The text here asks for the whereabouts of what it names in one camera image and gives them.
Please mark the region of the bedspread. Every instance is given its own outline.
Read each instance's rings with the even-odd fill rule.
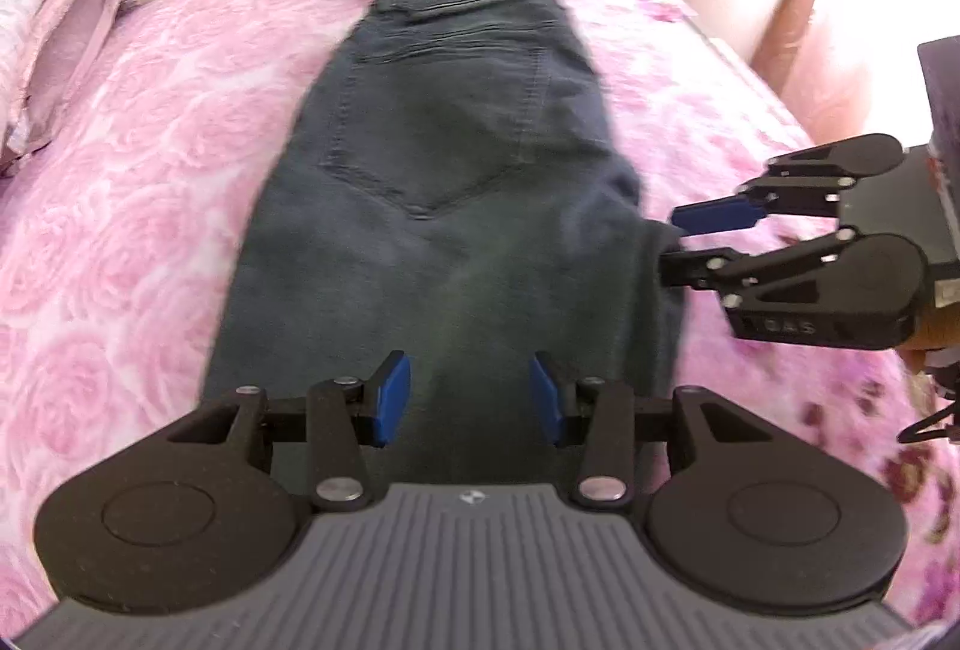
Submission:
[[[56,142],[0,186],[0,634],[52,602],[30,544],[51,490],[194,404],[245,221],[301,96],[370,0],[158,0],[120,20]],[[673,0],[560,0],[646,210],[728,194],[808,145]],[[818,231],[697,239],[751,252]],[[678,383],[702,384],[891,487],[911,540],[891,604],[957,612],[957,462],[898,447],[928,411],[891,353],[737,342],[690,295]]]

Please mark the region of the bed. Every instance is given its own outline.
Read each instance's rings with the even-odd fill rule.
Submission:
[[[155,0],[123,16],[56,140],[0,182],[0,634],[53,601],[32,552],[51,490],[196,402],[245,220],[299,100],[370,0]],[[560,0],[602,79],[645,211],[728,194],[808,139],[678,0]],[[822,230],[771,218],[722,242]],[[871,474],[911,540],[890,594],[960,607],[955,451],[901,448],[932,396],[892,353],[737,342],[689,297],[677,384],[700,384]]]

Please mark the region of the mattress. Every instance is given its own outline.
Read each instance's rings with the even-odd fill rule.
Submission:
[[[645,211],[730,194],[808,139],[678,0],[559,0],[592,54]],[[0,184],[0,634],[51,603],[31,546],[51,490],[196,402],[248,214],[301,97],[370,0],[157,0],[126,15],[53,145]],[[823,230],[702,237],[762,252]],[[896,430],[930,395],[892,353],[733,340],[689,299],[678,384],[701,384],[890,487],[911,540],[890,594],[954,618],[956,455]]]

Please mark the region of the jeans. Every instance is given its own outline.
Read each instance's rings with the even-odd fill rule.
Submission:
[[[253,211],[205,396],[297,396],[392,349],[414,389],[390,482],[551,482],[528,365],[663,396],[683,297],[554,0],[376,0],[304,100]],[[305,490],[294,460],[275,477]]]

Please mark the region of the pink floral bedspread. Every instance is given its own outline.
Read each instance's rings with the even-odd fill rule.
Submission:
[[[245,220],[299,100],[370,0],[158,0],[121,20],[54,145],[0,191],[0,634],[53,601],[31,545],[51,490],[194,404]],[[561,0],[603,79],[645,208],[728,194],[808,145],[672,0]],[[803,220],[698,239],[751,252]],[[678,383],[769,418],[891,487],[912,538],[890,602],[958,610],[957,461],[896,430],[930,404],[892,354],[736,342],[690,298]]]

